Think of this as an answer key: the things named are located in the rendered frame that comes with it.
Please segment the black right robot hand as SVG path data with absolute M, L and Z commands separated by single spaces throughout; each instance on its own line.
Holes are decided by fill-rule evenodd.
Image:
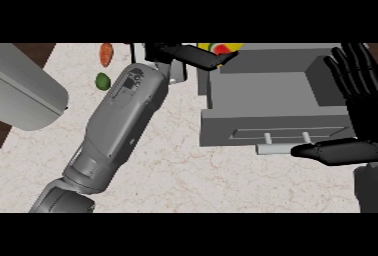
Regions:
M 290 155 L 326 166 L 378 162 L 378 62 L 363 43 L 342 43 L 323 58 L 345 100 L 354 137 L 290 149 Z

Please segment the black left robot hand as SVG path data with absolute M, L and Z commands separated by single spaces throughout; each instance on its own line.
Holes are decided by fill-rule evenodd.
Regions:
M 174 60 L 205 70 L 212 71 L 237 56 L 237 51 L 215 55 L 212 52 L 181 43 L 146 43 L 144 60 L 169 64 Z

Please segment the grey drawer box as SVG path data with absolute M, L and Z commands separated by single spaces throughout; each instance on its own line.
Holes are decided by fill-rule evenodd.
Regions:
M 212 109 L 242 113 L 296 110 L 310 112 L 342 107 L 323 56 L 234 58 L 209 74 Z

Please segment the grey cabinet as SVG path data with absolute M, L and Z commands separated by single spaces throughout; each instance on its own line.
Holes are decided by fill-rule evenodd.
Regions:
M 217 85 L 209 84 L 209 75 L 215 75 L 219 82 L 230 82 L 230 89 L 236 96 L 258 98 L 273 92 L 279 79 L 287 83 L 289 90 L 302 89 L 307 84 L 314 96 L 323 92 L 338 95 L 336 85 L 323 57 L 336 47 L 333 43 L 290 43 L 255 44 L 245 43 L 237 56 L 227 62 L 218 72 L 197 70 L 197 94 L 217 96 Z

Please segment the orange carrot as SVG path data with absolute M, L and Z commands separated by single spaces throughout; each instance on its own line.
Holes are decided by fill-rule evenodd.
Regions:
M 100 57 L 100 64 L 103 67 L 109 66 L 110 60 L 113 56 L 113 47 L 110 43 L 103 43 L 100 45 L 98 57 Z

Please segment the green lime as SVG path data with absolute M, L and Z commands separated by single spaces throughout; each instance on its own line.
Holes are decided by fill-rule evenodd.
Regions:
M 110 88 L 110 78 L 104 73 L 95 75 L 94 84 L 98 90 L 106 91 Z

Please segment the grey rounded appliance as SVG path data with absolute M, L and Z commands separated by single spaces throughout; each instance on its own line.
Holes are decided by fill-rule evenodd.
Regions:
M 33 131 L 67 106 L 67 91 L 11 43 L 0 43 L 0 121 Z

